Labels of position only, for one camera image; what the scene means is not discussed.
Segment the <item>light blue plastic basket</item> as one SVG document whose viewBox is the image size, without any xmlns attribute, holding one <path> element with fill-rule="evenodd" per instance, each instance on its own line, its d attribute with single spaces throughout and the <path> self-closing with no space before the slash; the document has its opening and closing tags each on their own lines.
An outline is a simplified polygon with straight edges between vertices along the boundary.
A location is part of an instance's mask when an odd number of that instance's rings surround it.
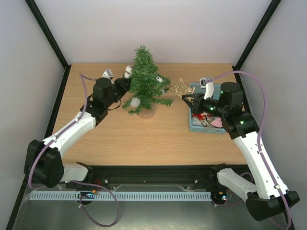
<svg viewBox="0 0 307 230">
<path fill-rule="evenodd" d="M 190 87 L 195 87 L 196 90 L 194 93 L 200 93 L 200 92 L 203 92 L 205 93 L 205 89 L 202 89 L 200 87 L 200 84 L 199 83 L 191 83 L 189 85 Z M 219 99 L 220 97 L 220 85 L 214 85 L 214 93 L 213 93 L 213 98 L 214 99 Z M 213 117 L 211 115 L 207 115 L 206 114 L 206 117 L 204 120 L 202 120 L 202 125 L 203 127 L 200 127 L 200 126 L 193 126 L 191 124 L 191 120 L 192 119 L 196 119 L 194 117 L 191 117 L 193 113 L 191 112 L 191 110 L 189 109 L 189 130 L 191 132 L 197 132 L 197 133 L 210 133 L 210 134 L 225 134 L 226 131 L 223 129 L 223 128 L 217 128 L 217 127 L 214 127 L 211 125 L 211 122 L 215 119 L 220 119 L 220 118 L 217 118 L 217 117 Z"/>
</svg>

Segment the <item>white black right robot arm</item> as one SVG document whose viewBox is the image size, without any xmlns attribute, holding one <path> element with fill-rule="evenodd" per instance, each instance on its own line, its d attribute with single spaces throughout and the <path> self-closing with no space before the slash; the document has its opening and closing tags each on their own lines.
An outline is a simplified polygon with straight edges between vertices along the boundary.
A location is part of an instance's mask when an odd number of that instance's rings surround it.
<svg viewBox="0 0 307 230">
<path fill-rule="evenodd" d="M 290 191 L 274 169 L 260 137 L 260 129 L 252 114 L 243 110 L 243 91 L 234 82 L 220 86 L 219 99 L 213 98 L 213 83 L 206 91 L 182 95 L 182 100 L 195 114 L 206 113 L 219 117 L 222 128 L 241 150 L 254 178 L 249 182 L 226 164 L 212 168 L 209 182 L 213 187 L 226 186 L 239 196 L 251 216 L 257 220 L 283 213 L 299 200 L 296 191 Z"/>
</svg>

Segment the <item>white pompom ornament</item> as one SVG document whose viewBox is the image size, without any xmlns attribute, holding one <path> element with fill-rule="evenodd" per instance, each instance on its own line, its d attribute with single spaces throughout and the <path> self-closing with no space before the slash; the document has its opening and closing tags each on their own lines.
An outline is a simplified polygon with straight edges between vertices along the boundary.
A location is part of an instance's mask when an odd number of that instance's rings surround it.
<svg viewBox="0 0 307 230">
<path fill-rule="evenodd" d="M 133 71 L 132 66 L 130 66 L 130 65 L 126 66 L 125 72 L 124 72 L 124 78 L 129 79 L 132 75 L 132 71 Z"/>
</svg>

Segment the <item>small green christmas tree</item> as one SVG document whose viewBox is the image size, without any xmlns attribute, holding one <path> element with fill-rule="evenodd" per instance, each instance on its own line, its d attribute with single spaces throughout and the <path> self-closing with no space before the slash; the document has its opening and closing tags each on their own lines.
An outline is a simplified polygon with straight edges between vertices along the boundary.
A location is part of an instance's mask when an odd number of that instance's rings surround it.
<svg viewBox="0 0 307 230">
<path fill-rule="evenodd" d="M 164 97 L 170 90 L 170 79 L 159 73 L 153 55 L 146 46 L 139 46 L 134 52 L 129 89 L 131 97 L 123 103 L 122 108 L 127 110 L 130 115 L 139 115 L 142 110 L 153 110 L 157 104 L 170 107 L 173 99 Z M 162 83 L 156 80 L 157 76 L 163 79 Z M 137 108 L 130 105 L 133 97 L 138 97 L 141 100 L 141 104 Z"/>
</svg>

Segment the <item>gold glitter merry ornament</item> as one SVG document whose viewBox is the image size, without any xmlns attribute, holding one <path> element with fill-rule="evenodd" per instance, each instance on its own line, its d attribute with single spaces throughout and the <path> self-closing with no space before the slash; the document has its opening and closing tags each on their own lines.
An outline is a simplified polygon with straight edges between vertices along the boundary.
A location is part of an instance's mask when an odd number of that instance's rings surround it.
<svg viewBox="0 0 307 230">
<path fill-rule="evenodd" d="M 196 88 L 195 87 L 190 87 L 187 86 L 183 79 L 180 78 L 177 80 L 175 83 L 172 83 L 170 86 L 170 91 L 177 95 L 178 97 L 182 97 L 183 95 L 190 95 L 195 92 Z"/>
</svg>

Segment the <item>silver glitter ball ornament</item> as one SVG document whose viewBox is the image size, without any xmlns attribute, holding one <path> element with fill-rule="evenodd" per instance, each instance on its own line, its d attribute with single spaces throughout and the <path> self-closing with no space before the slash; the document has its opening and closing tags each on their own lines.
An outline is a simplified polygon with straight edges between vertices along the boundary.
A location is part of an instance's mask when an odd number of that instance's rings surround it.
<svg viewBox="0 0 307 230">
<path fill-rule="evenodd" d="M 133 107 L 133 108 L 139 107 L 140 104 L 141 104 L 141 100 L 140 100 L 138 97 L 133 97 L 132 100 L 131 100 L 131 102 L 130 102 L 130 105 L 131 105 L 131 107 Z"/>
</svg>

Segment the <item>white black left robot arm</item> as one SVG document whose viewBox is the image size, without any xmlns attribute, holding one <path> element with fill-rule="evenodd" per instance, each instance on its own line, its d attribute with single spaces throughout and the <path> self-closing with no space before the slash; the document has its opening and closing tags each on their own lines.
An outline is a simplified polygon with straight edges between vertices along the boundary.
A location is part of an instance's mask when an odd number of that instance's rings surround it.
<svg viewBox="0 0 307 230">
<path fill-rule="evenodd" d="M 93 93 L 84 91 L 84 105 L 79 113 L 63 128 L 42 141 L 34 139 L 27 148 L 24 173 L 28 185 L 33 188 L 36 181 L 48 188 L 60 182 L 82 182 L 89 167 L 82 163 L 63 163 L 69 148 L 85 133 L 95 128 L 107 116 L 110 107 L 120 102 L 130 89 L 130 79 L 111 77 L 96 79 Z"/>
</svg>

